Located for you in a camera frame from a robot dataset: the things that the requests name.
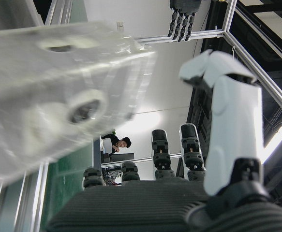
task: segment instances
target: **ceiling light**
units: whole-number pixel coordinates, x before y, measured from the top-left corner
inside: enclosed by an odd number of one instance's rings
[[[264,164],[264,162],[270,157],[270,155],[275,151],[275,149],[278,147],[278,145],[281,142],[282,142],[282,127],[279,128],[278,132],[275,133],[273,138],[267,144],[266,148],[263,151],[263,154],[259,156],[261,164]]]

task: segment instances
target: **cable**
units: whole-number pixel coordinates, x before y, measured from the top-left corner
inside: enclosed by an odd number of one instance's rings
[[[204,21],[203,21],[203,23],[202,23],[201,29],[202,29],[202,27],[203,27],[203,25],[204,25],[204,23],[205,23],[205,20],[206,20],[206,18],[207,18],[207,16],[208,16],[208,13],[209,13],[209,10],[208,10],[207,14],[206,14],[205,17],[204,17]],[[199,39],[197,39],[197,42],[195,42],[195,47],[194,47],[194,51],[193,51],[193,57],[194,57],[195,49],[197,48],[198,40],[199,40]]]

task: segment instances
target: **hole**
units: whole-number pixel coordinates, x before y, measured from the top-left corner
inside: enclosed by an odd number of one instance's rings
[[[95,115],[98,111],[99,106],[99,100],[93,100],[91,102],[81,105],[74,111],[71,117],[71,122],[79,123],[87,119],[95,119]]]
[[[66,46],[59,46],[59,47],[49,47],[48,50],[52,52],[69,52],[72,50],[72,46],[66,45]]]

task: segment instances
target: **white plastic part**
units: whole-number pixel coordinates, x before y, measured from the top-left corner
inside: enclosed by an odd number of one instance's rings
[[[220,51],[211,53],[211,50],[184,63],[180,68],[179,77],[183,80],[190,80],[203,76],[206,84],[213,88],[219,76],[232,73],[250,77],[253,81],[256,80],[256,77],[241,63],[234,61],[231,55]]]
[[[263,153],[261,88],[221,76],[212,98],[212,125],[204,189],[215,195],[230,182],[234,162]],[[263,172],[260,164],[260,182]]]
[[[231,55],[206,51],[186,62],[180,78],[201,77],[212,96],[212,124],[209,152],[206,161],[204,188],[215,195],[230,183],[234,162],[238,158],[258,159],[263,153],[263,124],[261,88],[236,81],[228,74],[256,78]],[[260,164],[260,182],[263,169]]]

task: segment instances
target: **blurry white object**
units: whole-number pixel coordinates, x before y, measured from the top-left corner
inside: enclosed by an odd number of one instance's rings
[[[0,31],[0,184],[129,120],[153,57],[99,23]]]

